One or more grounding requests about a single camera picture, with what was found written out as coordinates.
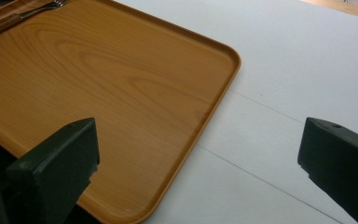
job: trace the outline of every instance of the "metal utensil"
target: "metal utensil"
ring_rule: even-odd
[[[66,0],[54,0],[50,3],[43,5],[42,7],[38,7],[33,10],[23,12],[21,14],[13,13],[8,17],[4,17],[2,20],[0,20],[0,33],[41,11],[62,7],[65,4],[65,2]]]

